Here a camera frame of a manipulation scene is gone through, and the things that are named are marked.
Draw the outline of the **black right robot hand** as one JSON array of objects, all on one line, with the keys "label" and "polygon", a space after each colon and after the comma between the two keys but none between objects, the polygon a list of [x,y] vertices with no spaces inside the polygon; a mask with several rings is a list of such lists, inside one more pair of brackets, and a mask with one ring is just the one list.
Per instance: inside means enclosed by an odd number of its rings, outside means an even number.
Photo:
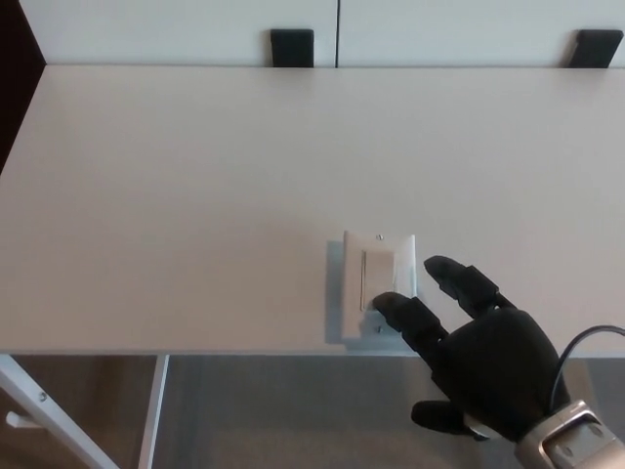
[{"label": "black right robot hand", "polygon": [[470,321],[447,331],[417,297],[395,292],[376,296],[372,306],[431,370],[442,401],[420,401],[412,421],[435,432],[475,437],[474,418],[517,443],[549,415],[548,399],[566,406],[564,384],[553,383],[559,355],[530,314],[518,309],[474,266],[444,256],[424,263],[440,290]]}]

